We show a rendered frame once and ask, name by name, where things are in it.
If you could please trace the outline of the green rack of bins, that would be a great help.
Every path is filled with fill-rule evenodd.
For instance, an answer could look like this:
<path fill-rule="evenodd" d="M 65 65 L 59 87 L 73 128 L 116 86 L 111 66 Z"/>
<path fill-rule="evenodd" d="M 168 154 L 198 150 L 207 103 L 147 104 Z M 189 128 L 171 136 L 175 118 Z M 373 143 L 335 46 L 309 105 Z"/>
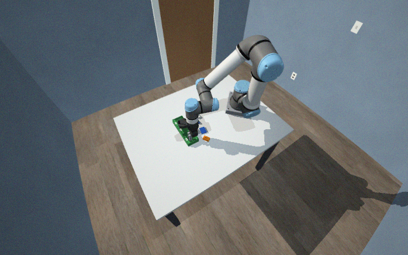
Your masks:
<path fill-rule="evenodd" d="M 175 119 L 172 120 L 173 124 L 175 125 L 175 127 L 177 128 L 177 130 L 179 131 L 179 133 L 181 134 L 181 136 L 183 137 L 184 141 L 186 142 L 186 144 L 189 146 L 195 144 L 196 142 L 199 141 L 199 138 L 197 136 L 193 137 L 192 140 L 189 141 L 188 139 L 188 128 L 184 128 L 184 129 L 180 129 L 178 126 L 178 122 L 180 119 L 183 119 L 183 116 L 177 117 Z"/>

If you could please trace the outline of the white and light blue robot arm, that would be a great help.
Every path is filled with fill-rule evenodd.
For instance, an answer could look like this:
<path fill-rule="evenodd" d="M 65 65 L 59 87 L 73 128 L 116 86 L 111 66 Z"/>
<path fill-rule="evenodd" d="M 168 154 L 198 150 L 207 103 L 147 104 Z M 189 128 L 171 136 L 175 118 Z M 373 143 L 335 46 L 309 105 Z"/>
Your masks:
<path fill-rule="evenodd" d="M 210 90 L 246 60 L 251 60 L 253 64 L 251 82 L 246 80 L 236 82 L 234 93 L 230 97 L 230 106 L 237 111 L 242 111 L 245 118 L 252 118 L 260 114 L 261 101 L 259 99 L 267 83 L 277 79 L 282 74 L 284 64 L 267 37 L 253 35 L 241 41 L 236 46 L 235 51 L 206 78 L 200 78 L 196 81 L 200 101 L 195 98 L 189 98 L 185 101 L 186 118 L 195 120 L 199 114 L 217 111 L 219 101 L 212 97 Z"/>

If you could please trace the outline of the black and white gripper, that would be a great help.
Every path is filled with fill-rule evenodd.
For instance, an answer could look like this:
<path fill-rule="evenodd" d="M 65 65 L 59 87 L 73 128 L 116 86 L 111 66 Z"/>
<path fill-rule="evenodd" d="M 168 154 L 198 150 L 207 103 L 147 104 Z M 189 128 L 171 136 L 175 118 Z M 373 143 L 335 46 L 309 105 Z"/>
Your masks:
<path fill-rule="evenodd" d="M 178 121 L 178 126 L 180 129 L 188 128 L 188 139 L 190 141 L 193 137 L 198 135 L 199 118 L 195 120 L 189 120 L 187 118 L 180 119 Z"/>

